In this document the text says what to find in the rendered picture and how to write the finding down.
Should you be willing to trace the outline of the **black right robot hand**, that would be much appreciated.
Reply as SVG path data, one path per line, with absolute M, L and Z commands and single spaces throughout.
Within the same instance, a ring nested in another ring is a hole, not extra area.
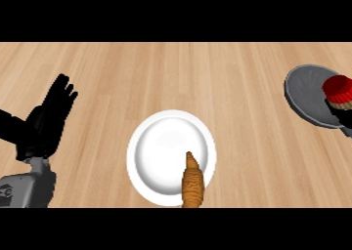
M 341 110 L 341 109 L 335 109 L 329 106 L 328 101 L 323 97 L 323 101 L 326 104 L 326 107 L 329 109 L 329 113 L 337 117 L 338 119 L 338 123 L 352 129 L 352 109 L 349 110 Z

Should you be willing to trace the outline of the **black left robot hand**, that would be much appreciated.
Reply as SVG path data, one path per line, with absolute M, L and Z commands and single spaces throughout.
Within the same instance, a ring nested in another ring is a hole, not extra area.
M 76 96 L 69 77 L 58 74 L 42 103 L 30 110 L 26 119 L 0 109 L 0 139 L 16 146 L 18 161 L 53 155 Z

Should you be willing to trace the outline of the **red frosted cupcake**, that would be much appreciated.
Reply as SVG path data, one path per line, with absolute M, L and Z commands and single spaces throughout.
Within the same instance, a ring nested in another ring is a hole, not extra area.
M 352 79 L 344 75 L 329 76 L 322 83 L 322 92 L 332 108 L 352 109 Z

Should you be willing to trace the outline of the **grey frying pan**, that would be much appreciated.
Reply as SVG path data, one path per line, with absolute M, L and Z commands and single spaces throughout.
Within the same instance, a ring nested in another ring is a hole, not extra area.
M 283 79 L 283 97 L 297 115 L 314 126 L 338 129 L 352 139 L 352 129 L 338 123 L 323 103 L 322 83 L 337 72 L 314 64 L 300 64 Z

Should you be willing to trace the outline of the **white plate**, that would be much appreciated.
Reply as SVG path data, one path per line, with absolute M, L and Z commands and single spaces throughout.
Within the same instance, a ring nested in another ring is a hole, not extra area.
M 161 206 L 178 206 L 186 152 L 203 173 L 212 177 L 215 146 L 201 119 L 189 112 L 166 109 L 150 115 L 134 130 L 127 146 L 127 173 L 141 197 Z

